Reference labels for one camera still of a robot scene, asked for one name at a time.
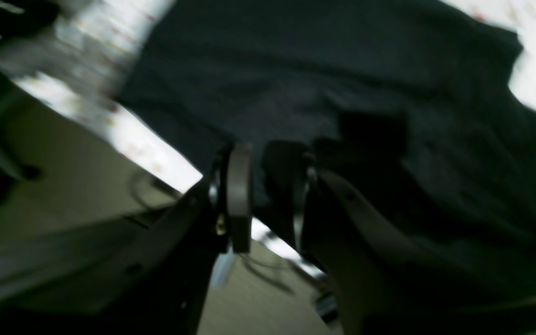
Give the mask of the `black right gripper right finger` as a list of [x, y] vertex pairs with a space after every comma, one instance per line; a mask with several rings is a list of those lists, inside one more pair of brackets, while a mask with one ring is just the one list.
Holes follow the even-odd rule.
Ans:
[[303, 169], [292, 199], [295, 248], [325, 270], [347, 335], [536, 335], [536, 295], [427, 252], [338, 174]]

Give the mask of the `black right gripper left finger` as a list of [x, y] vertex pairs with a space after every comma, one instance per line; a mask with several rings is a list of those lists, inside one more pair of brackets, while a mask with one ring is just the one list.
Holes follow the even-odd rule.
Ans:
[[193, 335], [214, 263], [251, 245], [250, 144], [219, 151], [154, 223], [120, 218], [0, 246], [0, 335]]

